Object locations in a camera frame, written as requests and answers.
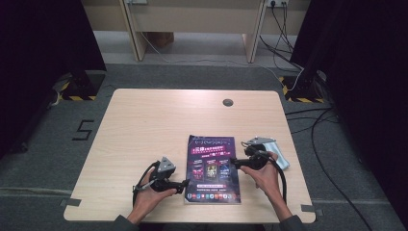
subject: white power strip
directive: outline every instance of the white power strip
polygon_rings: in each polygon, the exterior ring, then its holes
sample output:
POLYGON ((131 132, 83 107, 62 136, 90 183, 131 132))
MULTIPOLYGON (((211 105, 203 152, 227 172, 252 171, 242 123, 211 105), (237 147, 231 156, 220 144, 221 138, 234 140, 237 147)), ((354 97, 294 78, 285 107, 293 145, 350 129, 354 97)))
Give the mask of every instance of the white power strip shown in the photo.
POLYGON ((271 2, 275 1, 275 8, 283 8, 284 4, 286 4, 286 7, 288 7, 289 0, 268 0, 267 7, 271 7, 271 2))

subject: person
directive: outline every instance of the person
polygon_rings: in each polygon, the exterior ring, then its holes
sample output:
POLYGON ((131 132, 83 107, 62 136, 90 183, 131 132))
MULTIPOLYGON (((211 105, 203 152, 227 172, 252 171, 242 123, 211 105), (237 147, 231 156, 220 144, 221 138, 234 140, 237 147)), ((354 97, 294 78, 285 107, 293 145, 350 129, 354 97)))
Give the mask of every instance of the person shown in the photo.
MULTIPOLYGON (((277 160, 278 155, 269 152, 270 158, 277 160)), ((280 221, 279 227, 282 231, 303 231, 306 227, 298 216, 294 216, 286 205, 279 190, 278 170, 268 162, 263 168, 254 170, 250 167, 241 167, 241 170, 250 175, 255 181, 255 187, 264 191, 280 221)), ((149 179, 150 170, 144 177, 143 184, 149 179)), ((132 212, 127 218, 119 215, 113 225, 114 231, 138 231, 140 222, 166 197, 176 194, 175 189, 164 192, 155 192, 150 187, 140 191, 136 197, 132 212)))

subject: wooden desk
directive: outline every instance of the wooden desk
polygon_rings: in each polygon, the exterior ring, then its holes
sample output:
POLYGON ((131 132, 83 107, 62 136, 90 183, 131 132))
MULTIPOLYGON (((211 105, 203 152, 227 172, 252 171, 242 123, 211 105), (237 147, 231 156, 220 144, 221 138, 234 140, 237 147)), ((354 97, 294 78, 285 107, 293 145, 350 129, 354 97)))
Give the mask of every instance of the wooden desk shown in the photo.
MULTIPOLYGON (((241 141, 273 137, 291 166, 285 170, 288 205, 303 222, 314 213, 279 96, 255 90, 117 90, 101 122, 71 198, 67 220, 114 220, 132 210, 132 186, 153 162, 167 156, 177 169, 170 180, 186 178, 189 135, 235 137, 237 157, 246 158, 241 141), (232 99, 225 107, 222 101, 232 99)), ((146 222, 278 222, 267 197, 239 170, 241 205, 185 205, 184 196, 166 198, 146 222)))
POLYGON ((119 0, 139 61, 147 42, 142 32, 242 34, 246 58, 253 63, 266 0, 148 0, 128 5, 119 0))

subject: dark sleeve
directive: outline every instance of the dark sleeve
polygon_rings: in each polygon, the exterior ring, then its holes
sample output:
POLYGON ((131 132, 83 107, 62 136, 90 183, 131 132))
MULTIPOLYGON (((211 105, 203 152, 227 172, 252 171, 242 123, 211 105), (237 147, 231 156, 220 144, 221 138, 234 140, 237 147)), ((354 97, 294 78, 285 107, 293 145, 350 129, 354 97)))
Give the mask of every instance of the dark sleeve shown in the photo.
POLYGON ((306 227, 298 216, 291 216, 282 220, 279 227, 282 231, 306 231, 306 227))
POLYGON ((139 228, 124 216, 118 216, 112 226, 113 231, 139 231, 139 228))

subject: black partition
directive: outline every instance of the black partition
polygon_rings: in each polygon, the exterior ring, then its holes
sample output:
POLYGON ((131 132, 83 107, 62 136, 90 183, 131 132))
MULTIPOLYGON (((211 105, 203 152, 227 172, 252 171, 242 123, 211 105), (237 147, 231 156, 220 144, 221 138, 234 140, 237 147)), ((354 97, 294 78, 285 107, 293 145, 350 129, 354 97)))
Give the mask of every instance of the black partition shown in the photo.
POLYGON ((292 61, 315 62, 359 158, 373 172, 408 227, 408 1, 312 0, 292 61), (330 15, 341 20, 317 43, 330 15), (322 55, 313 59, 312 54, 322 55))
POLYGON ((0 1, 0 158, 29 136, 56 81, 85 70, 106 67, 80 0, 0 1))

